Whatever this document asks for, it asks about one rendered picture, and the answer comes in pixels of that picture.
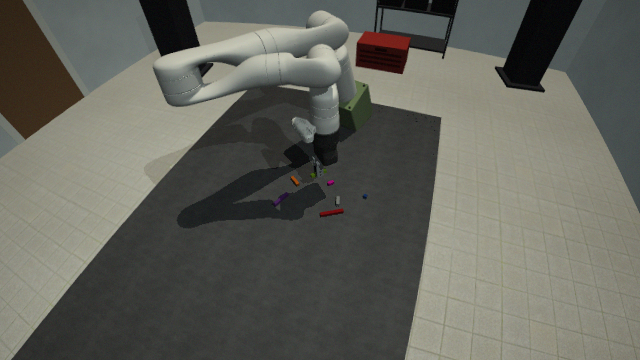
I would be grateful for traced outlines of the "purple rod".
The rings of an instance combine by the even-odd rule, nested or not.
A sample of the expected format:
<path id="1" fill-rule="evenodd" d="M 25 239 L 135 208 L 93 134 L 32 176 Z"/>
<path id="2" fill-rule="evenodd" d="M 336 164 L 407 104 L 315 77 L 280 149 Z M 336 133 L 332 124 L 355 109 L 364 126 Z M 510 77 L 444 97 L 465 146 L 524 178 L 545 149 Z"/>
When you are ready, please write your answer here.
<path id="1" fill-rule="evenodd" d="M 285 192 L 280 198 L 278 198 L 274 203 L 273 206 L 277 206 L 279 203 L 281 203 L 287 196 L 289 196 L 289 193 Z"/>

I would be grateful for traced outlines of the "red rod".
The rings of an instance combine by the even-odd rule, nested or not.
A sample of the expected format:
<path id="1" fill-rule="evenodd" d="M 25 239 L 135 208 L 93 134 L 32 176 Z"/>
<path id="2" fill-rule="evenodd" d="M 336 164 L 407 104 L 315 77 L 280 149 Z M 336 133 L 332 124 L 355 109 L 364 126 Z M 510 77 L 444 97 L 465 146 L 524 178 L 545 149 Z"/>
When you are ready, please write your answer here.
<path id="1" fill-rule="evenodd" d="M 337 210 L 326 211 L 326 212 L 320 212 L 320 216 L 324 217 L 324 216 L 341 214 L 341 213 L 344 213 L 343 208 L 342 209 L 337 209 Z"/>

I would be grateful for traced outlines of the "lime green rod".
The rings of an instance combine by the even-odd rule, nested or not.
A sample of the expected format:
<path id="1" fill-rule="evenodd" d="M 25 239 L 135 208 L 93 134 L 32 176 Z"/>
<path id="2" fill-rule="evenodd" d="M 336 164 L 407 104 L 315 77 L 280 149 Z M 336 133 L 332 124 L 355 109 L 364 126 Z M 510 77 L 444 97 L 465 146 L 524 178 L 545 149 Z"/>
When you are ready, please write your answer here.
<path id="1" fill-rule="evenodd" d="M 326 170 L 325 168 L 324 168 L 324 173 L 327 173 L 327 170 Z M 314 173 L 310 174 L 310 176 L 311 176 L 311 178 L 316 177 L 316 172 L 314 172 Z"/>

